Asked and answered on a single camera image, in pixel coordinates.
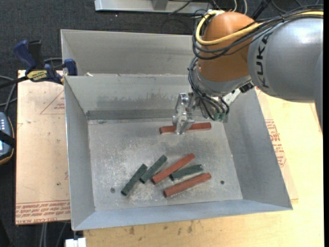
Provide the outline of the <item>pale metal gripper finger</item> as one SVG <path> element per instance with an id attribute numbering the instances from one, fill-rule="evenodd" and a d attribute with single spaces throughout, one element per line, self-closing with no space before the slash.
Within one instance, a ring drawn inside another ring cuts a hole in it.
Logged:
<path id="1" fill-rule="evenodd" d="M 184 133 L 184 116 L 183 115 L 175 115 L 173 116 L 173 126 L 176 127 L 175 132 L 177 134 L 183 134 Z"/>
<path id="2" fill-rule="evenodd" d="M 185 116 L 181 120 L 181 134 L 184 134 L 190 127 L 195 123 L 195 119 L 193 117 Z"/>

